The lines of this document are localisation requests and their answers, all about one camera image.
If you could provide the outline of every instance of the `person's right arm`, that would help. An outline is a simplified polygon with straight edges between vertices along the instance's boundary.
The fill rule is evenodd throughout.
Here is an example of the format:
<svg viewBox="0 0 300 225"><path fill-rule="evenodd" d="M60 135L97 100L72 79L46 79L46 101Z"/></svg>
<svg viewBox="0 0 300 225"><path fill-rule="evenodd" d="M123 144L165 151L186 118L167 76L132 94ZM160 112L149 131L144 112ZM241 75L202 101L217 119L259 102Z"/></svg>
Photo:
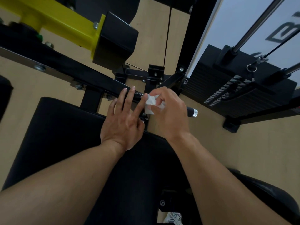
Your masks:
<svg viewBox="0 0 300 225"><path fill-rule="evenodd" d="M176 93L161 87L150 95L160 95L156 105L166 103L163 110L149 108L182 164L204 225L290 224L250 192L190 133L186 105Z"/></svg>

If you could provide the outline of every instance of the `wooden floor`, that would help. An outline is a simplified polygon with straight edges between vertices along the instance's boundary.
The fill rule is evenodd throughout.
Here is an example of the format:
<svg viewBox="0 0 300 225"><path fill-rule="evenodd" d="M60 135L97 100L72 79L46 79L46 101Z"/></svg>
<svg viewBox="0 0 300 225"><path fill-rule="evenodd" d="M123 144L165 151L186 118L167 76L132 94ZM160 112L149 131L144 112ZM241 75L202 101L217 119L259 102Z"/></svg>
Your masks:
<svg viewBox="0 0 300 225"><path fill-rule="evenodd" d="M137 46L127 61L147 69L148 64L163 65L170 8L152 0L141 0L131 25L139 31ZM18 17L0 9L5 24ZM166 55L166 74L173 74L181 50L189 15L172 10ZM44 41L55 50L91 68L113 77L111 71L97 66L89 51L46 30ZM8 78L13 93L0 123L0 185L20 147L26 129L43 96L54 97L79 106L83 91L69 83L0 57L0 75ZM141 81L128 80L143 91ZM224 118L195 101L181 95L187 106L199 110L197 118L189 119L191 132L224 165L243 174L276 185L290 193L300 203L300 116L242 125L236 134L222 128ZM100 113L106 115L109 102L102 101ZM155 119L150 119L149 131L159 134Z"/></svg>

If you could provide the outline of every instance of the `yellow metal beam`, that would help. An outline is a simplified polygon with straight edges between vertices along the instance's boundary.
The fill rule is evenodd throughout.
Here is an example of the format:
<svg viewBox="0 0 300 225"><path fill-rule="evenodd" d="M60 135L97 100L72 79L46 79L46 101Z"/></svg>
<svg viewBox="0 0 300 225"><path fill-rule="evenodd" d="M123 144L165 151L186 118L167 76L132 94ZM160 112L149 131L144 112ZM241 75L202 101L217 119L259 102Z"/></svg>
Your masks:
<svg viewBox="0 0 300 225"><path fill-rule="evenodd" d="M92 56L103 26L102 15L97 30L93 22L80 16L55 0L0 0L0 6L21 16L37 32L45 28L79 46L92 51Z"/></svg>

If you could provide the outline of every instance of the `handle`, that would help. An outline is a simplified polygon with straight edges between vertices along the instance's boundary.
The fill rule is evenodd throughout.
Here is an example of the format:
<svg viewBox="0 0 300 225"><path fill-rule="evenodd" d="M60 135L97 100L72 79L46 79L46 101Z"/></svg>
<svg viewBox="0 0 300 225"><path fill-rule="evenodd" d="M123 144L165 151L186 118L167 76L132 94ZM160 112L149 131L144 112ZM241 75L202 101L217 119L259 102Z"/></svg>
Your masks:
<svg viewBox="0 0 300 225"><path fill-rule="evenodd" d="M198 110L187 106L187 116L188 117L195 118L195 117L197 117L197 115L198 115Z"/></svg>

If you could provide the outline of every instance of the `white tissue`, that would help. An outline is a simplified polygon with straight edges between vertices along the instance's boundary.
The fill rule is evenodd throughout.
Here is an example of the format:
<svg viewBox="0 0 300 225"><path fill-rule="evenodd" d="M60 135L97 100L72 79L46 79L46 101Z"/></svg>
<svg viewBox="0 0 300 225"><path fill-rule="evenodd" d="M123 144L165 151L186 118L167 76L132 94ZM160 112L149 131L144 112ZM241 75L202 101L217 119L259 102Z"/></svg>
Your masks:
<svg viewBox="0 0 300 225"><path fill-rule="evenodd" d="M146 101L146 104L145 104L145 114L154 114L150 109L147 108L148 105L156 105L156 98L159 97L159 95L156 95L156 96L151 96L151 95L148 95L148 99ZM163 101L161 103L161 105L158 106L161 110L165 108L165 102Z"/></svg>

